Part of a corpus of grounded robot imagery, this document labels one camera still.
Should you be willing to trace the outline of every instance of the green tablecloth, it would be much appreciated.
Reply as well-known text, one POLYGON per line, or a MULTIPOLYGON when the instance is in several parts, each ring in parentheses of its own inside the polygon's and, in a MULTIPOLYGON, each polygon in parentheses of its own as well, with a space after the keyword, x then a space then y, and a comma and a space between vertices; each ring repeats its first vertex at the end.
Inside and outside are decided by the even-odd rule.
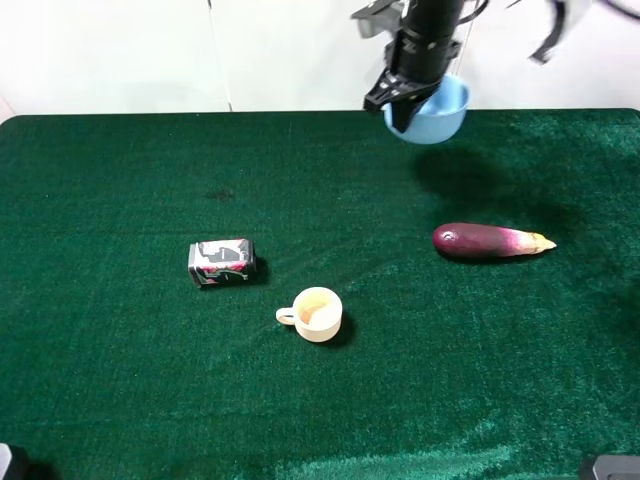
POLYGON ((640 121, 472 111, 451 141, 360 112, 0 127, 0 441, 68 479, 529 479, 640 454, 640 121), (444 222, 558 243, 452 263, 444 222), (247 237, 201 291, 190 243, 247 237), (327 286, 330 344, 274 312, 327 286))

